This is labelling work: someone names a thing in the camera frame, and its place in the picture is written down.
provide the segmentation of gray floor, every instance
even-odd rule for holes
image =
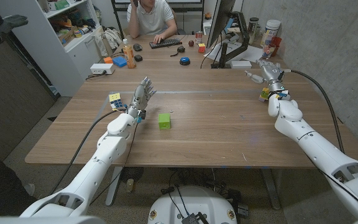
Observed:
[[[44,197],[58,180],[64,166],[33,166],[24,158],[52,124],[47,118],[58,116],[70,98],[61,97],[48,113],[34,126],[4,161],[23,183],[34,183],[35,196]],[[81,169],[73,166],[61,186],[66,186]],[[107,186],[111,168],[97,194]],[[270,207],[267,191],[259,170],[216,169],[216,179],[240,190],[243,201],[249,206],[249,218],[241,223],[353,223],[350,215],[329,188],[325,178],[316,170],[275,170],[273,172],[283,209]],[[117,199],[112,207],[104,205],[106,192],[89,208],[89,215],[96,215],[107,223],[146,223],[151,205],[161,196],[160,189],[167,188],[172,171],[167,168],[145,168],[135,191],[125,192],[120,184]]]

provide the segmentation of monitor stand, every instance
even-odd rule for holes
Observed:
[[[239,25],[240,25],[240,32],[242,35],[242,45],[236,50],[233,50],[232,52],[227,54],[226,53],[227,43],[223,43],[221,58],[219,59],[219,63],[218,64],[212,63],[211,68],[230,68],[229,65],[226,65],[226,62],[229,61],[230,59],[233,59],[235,56],[243,53],[248,48],[249,35],[247,32],[247,23],[246,20],[244,19],[244,15],[241,12],[232,12],[230,14],[230,17],[238,18]]]
[[[211,68],[231,68],[230,65],[226,64],[226,52],[227,52],[227,43],[223,43],[221,58],[219,59],[219,63],[212,63]]]

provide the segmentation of white shirt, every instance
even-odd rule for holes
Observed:
[[[127,10],[128,23],[131,19],[131,10],[132,5],[129,4]],[[168,28],[166,22],[173,19],[171,7],[165,0],[155,0],[154,7],[150,12],[146,12],[139,3],[136,15],[139,33],[148,35],[161,34]]]

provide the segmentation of person's arm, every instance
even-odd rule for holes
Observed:
[[[163,18],[168,28],[161,34],[157,34],[154,37],[154,43],[159,43],[161,40],[166,39],[172,35],[175,35],[178,31],[177,23],[172,14],[172,9],[166,1],[163,1]]]
[[[175,22],[174,19],[167,21],[166,24],[168,28],[164,32],[162,32],[162,34],[157,34],[154,37],[154,43],[159,43],[161,40],[166,39],[177,33],[178,31],[177,23]]]
[[[127,11],[127,20],[129,35],[131,35],[132,38],[136,38],[139,36],[139,22],[137,20],[136,10],[137,7],[135,6],[134,0],[131,0],[131,5],[128,6]]]

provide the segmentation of gray wall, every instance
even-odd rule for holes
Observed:
[[[339,119],[358,138],[358,0],[244,0],[247,21],[282,22],[278,54],[315,78]]]

